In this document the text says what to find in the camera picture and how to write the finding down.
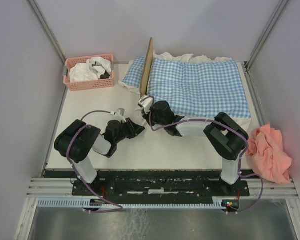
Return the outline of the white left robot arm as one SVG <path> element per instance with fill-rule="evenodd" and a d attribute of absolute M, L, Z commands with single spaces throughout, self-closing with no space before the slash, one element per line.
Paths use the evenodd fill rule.
<path fill-rule="evenodd" d="M 130 118 L 114 119 L 101 133 L 100 128 L 77 119 L 56 138 L 54 149 L 68 159 L 77 176 L 84 181 L 83 189 L 89 195 L 96 195 L 101 183 L 96 180 L 98 173 L 89 158 L 90 151 L 110 158 L 117 151 L 118 143 L 139 136 L 145 129 Z"/>

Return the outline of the wooden pet bed frame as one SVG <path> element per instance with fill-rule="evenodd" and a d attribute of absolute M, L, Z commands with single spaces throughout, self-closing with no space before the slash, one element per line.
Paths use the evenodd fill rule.
<path fill-rule="evenodd" d="M 143 97 L 147 94 L 153 57 L 154 57 L 154 40 L 151 37 L 149 40 L 148 50 L 147 50 L 147 54 L 145 57 L 144 68 L 143 68 L 142 78 L 141 78 L 140 87 L 139 87 L 141 97 Z"/>

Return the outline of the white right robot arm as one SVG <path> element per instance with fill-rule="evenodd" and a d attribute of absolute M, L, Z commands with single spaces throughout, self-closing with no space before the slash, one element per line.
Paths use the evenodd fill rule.
<path fill-rule="evenodd" d="M 222 158 L 221 193 L 230 196 L 237 191 L 249 135 L 229 115 L 220 112 L 214 119 L 188 118 L 174 114 L 167 101 L 155 102 L 152 96 L 144 96 L 138 106 L 154 132 L 163 129 L 174 137 L 206 137 Z"/>

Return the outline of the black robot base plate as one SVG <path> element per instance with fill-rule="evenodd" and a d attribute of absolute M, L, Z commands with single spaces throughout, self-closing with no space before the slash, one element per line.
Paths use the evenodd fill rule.
<path fill-rule="evenodd" d="M 119 205 L 211 204 L 214 197 L 250 196 L 246 181 L 228 185 L 220 171 L 99 171 L 89 186 L 76 180 L 72 195 L 97 193 Z"/>

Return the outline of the blue gingham mattress pad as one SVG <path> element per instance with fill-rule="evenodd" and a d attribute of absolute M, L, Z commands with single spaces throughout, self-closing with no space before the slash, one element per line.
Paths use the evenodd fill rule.
<path fill-rule="evenodd" d="M 166 101 L 179 116 L 212 119 L 226 113 L 247 131 L 252 122 L 238 64 L 231 59 L 202 63 L 152 61 L 147 95 Z"/>

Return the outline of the blue gingham pillow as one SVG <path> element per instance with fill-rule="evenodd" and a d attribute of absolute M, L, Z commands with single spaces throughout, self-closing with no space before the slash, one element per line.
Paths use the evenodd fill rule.
<path fill-rule="evenodd" d="M 131 60 L 123 79 L 118 80 L 118 84 L 130 92 L 140 95 L 140 84 L 144 73 L 146 57 L 140 56 Z"/>

